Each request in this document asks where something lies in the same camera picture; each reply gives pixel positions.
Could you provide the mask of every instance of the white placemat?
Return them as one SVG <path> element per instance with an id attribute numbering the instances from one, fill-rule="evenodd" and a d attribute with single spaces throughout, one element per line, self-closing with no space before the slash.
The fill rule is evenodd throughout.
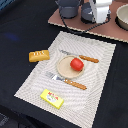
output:
<path id="1" fill-rule="evenodd" d="M 82 128 L 91 128 L 114 49 L 114 44 L 60 32 L 48 49 L 50 60 L 37 64 L 15 96 Z M 87 90 L 81 90 L 45 76 L 46 71 L 59 76 L 56 64 L 66 56 L 59 50 L 99 59 L 99 63 L 84 60 L 84 74 L 73 79 L 75 82 L 86 85 Z M 44 89 L 64 99 L 64 104 L 59 110 L 40 98 Z"/>

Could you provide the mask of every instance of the wooden knife handle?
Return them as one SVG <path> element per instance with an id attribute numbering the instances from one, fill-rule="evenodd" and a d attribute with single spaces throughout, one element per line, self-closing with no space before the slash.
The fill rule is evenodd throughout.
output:
<path id="1" fill-rule="evenodd" d="M 87 57 L 87 56 L 82 56 L 82 55 L 79 55 L 79 57 L 83 60 L 88 60 L 88 61 L 91 61 L 91 62 L 94 62 L 94 63 L 98 63 L 99 60 L 98 59 L 94 59 L 94 58 L 90 58 L 90 57 Z"/>
<path id="2" fill-rule="evenodd" d="M 72 85 L 72 86 L 75 86 L 75 87 L 77 87 L 77 88 L 83 89 L 83 90 L 87 89 L 85 85 L 82 85 L 82 84 L 73 82 L 73 81 L 68 80 L 68 79 L 65 79 L 64 82 L 67 83 L 67 84 L 70 84 L 70 85 Z"/>

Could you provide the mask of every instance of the table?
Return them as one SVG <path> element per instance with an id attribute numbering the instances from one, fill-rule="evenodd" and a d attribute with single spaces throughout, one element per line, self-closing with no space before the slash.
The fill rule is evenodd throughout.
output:
<path id="1" fill-rule="evenodd" d="M 17 0 L 0 12 L 0 105 L 53 128 L 79 128 L 14 97 L 36 63 L 32 51 L 46 50 L 65 28 L 48 24 L 57 9 L 54 0 Z M 92 128 L 128 127 L 128 44 L 90 34 L 86 38 L 116 44 Z"/>

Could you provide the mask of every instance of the butter knife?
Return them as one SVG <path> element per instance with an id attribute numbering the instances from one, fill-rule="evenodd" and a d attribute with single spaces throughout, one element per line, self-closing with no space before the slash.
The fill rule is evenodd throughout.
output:
<path id="1" fill-rule="evenodd" d="M 82 85 L 82 84 L 73 82 L 73 81 L 71 81 L 71 80 L 69 80 L 69 79 L 65 79 L 65 78 L 58 77 L 57 75 L 55 75 L 55 74 L 53 74 L 53 73 L 51 73 L 51 72 L 48 72 L 48 71 L 47 71 L 47 72 L 45 73 L 45 75 L 46 75 L 47 77 L 49 77 L 50 79 L 53 79 L 53 80 L 61 80 L 61 81 L 65 82 L 65 83 L 67 83 L 67 84 L 70 84 L 70 85 L 72 85 L 72 86 L 75 86 L 75 87 L 80 88 L 80 89 L 83 89 L 83 90 L 87 89 L 85 85 Z"/>
<path id="2" fill-rule="evenodd" d="M 91 62 L 94 62 L 94 63 L 98 63 L 99 62 L 98 59 L 94 59 L 94 58 L 91 58 L 91 57 L 87 57 L 87 56 L 83 56 L 83 55 L 77 55 L 77 54 L 70 53 L 70 52 L 67 52 L 67 51 L 64 51 L 64 50 L 59 50 L 59 51 L 64 53 L 64 54 L 67 54 L 67 55 L 79 56 L 83 60 L 91 61 Z"/>

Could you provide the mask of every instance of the silver fork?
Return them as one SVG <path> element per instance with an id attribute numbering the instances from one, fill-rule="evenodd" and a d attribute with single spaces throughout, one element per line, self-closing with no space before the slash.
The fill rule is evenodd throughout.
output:
<path id="1" fill-rule="evenodd" d="M 57 76 L 57 75 L 55 75 L 55 74 L 53 74 L 51 72 L 46 72 L 45 75 L 47 77 L 49 77 L 50 79 L 53 79 L 53 80 L 61 80 L 61 81 L 65 82 L 65 83 L 67 83 L 67 84 L 70 84 L 72 86 L 75 86 L 75 87 L 80 88 L 80 89 L 83 89 L 83 90 L 87 89 L 85 85 L 82 85 L 82 84 L 73 82 L 73 81 L 71 81 L 69 79 L 61 78 L 61 77 L 59 77 L 59 76 Z"/>

